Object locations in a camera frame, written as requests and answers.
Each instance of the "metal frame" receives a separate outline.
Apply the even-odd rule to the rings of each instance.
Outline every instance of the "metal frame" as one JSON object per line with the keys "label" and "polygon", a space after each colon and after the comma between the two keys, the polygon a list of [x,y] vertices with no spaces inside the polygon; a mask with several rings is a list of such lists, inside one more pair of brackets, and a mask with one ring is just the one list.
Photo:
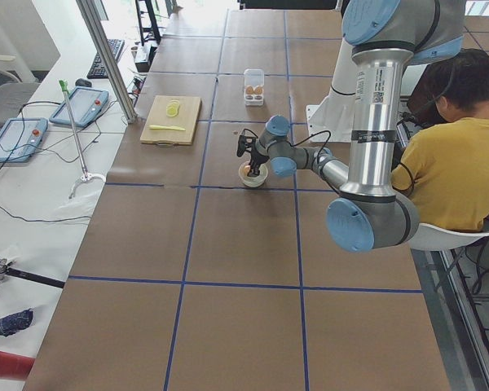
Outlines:
{"label": "metal frame", "polygon": [[[451,263],[454,263],[450,251],[441,251],[439,254],[442,263],[446,268],[448,268]],[[464,321],[465,328],[469,334],[471,343],[473,344],[474,351],[478,356],[482,373],[485,376],[487,387],[489,388],[489,352],[480,335],[478,320],[476,319],[471,303],[467,297],[465,297],[464,287],[462,281],[460,280],[460,276],[457,275],[457,273],[449,273],[447,278],[449,279],[452,291],[455,294],[456,304],[458,305],[459,311],[462,314],[462,320]]]}
{"label": "metal frame", "polygon": [[94,0],[76,0],[76,3],[80,8],[81,16],[89,29],[90,37],[96,46],[99,57],[107,70],[108,79],[112,84],[117,101],[125,113],[127,122],[129,124],[133,123],[138,115],[132,106],[132,100],[126,91],[120,70],[118,69],[116,60],[112,56],[108,46],[107,36],[105,35],[104,28],[101,24],[95,2]]}

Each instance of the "person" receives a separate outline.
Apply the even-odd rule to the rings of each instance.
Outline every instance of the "person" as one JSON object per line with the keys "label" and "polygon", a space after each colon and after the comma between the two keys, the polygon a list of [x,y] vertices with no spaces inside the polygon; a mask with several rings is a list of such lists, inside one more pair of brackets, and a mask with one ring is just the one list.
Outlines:
{"label": "person", "polygon": [[411,138],[391,173],[421,222],[481,231],[489,214],[489,55],[462,50],[428,66],[425,85],[446,124]]}

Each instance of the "white bowl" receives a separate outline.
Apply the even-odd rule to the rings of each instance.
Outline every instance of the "white bowl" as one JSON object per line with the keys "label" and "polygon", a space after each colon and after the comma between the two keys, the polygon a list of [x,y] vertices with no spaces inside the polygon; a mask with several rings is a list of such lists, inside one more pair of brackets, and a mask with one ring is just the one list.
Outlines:
{"label": "white bowl", "polygon": [[244,161],[239,167],[239,178],[241,178],[242,183],[247,187],[260,187],[266,180],[268,176],[267,165],[261,165],[259,168],[258,177],[249,177],[246,174],[250,171],[250,166],[248,161]]}

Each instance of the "red object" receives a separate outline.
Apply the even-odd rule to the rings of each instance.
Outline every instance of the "red object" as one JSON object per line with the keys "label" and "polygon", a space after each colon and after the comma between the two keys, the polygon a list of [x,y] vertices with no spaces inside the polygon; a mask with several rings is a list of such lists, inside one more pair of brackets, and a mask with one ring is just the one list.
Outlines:
{"label": "red object", "polygon": [[0,351],[0,379],[26,380],[34,364],[34,358]]}

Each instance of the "white wall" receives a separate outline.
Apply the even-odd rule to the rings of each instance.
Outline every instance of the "white wall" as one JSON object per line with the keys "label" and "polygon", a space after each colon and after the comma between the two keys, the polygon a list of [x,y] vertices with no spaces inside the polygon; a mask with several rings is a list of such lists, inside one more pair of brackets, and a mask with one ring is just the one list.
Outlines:
{"label": "white wall", "polygon": [[0,54],[16,55],[14,66],[7,68],[15,69],[21,77],[24,67],[50,70],[59,58],[56,45],[31,0],[0,0]]}
{"label": "white wall", "polygon": [[60,53],[77,35],[76,31],[87,31],[76,0],[27,1],[33,3]]}

